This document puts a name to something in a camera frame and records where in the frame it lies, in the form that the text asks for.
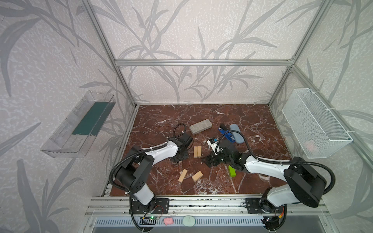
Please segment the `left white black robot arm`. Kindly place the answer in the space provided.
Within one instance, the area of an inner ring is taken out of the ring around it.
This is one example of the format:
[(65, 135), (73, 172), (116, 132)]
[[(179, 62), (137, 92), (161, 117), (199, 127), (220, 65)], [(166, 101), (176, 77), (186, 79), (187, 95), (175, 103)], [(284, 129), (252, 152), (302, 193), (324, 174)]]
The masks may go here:
[(176, 162), (187, 159), (192, 142), (192, 136), (184, 133), (168, 138), (165, 143), (154, 147), (133, 147), (122, 161), (114, 165), (109, 174), (109, 182), (142, 205), (149, 205), (154, 200), (154, 193), (147, 185), (152, 167), (169, 158)]

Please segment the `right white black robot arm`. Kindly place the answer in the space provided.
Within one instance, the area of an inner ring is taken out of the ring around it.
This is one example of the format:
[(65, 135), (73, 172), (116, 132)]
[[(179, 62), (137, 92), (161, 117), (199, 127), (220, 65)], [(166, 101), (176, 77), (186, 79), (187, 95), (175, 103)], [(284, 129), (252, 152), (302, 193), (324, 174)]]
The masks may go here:
[(208, 167), (227, 164), (240, 172), (262, 174), (285, 182), (285, 185), (268, 188), (262, 194), (259, 206), (266, 213), (290, 203), (316, 208), (322, 196), (336, 183), (335, 174), (329, 167), (301, 157), (291, 160), (261, 158), (251, 150), (240, 153), (230, 141), (216, 138), (208, 140), (207, 144), (212, 149), (210, 155), (203, 158)]

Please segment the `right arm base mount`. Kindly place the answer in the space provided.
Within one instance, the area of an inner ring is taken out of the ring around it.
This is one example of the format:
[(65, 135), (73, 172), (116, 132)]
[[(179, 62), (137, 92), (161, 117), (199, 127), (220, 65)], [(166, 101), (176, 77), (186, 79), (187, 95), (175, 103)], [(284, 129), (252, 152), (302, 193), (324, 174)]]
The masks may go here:
[(246, 198), (243, 207), (249, 214), (275, 214), (283, 212), (283, 207), (276, 207), (264, 198)]

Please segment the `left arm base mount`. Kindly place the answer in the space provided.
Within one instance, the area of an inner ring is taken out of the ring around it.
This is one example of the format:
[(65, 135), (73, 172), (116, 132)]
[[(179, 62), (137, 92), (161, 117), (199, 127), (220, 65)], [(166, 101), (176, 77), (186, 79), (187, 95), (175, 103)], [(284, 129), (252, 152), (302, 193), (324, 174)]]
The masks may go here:
[(169, 211), (170, 199), (168, 198), (153, 198), (147, 205), (140, 201), (130, 199), (130, 214), (144, 215), (144, 214), (167, 214)]

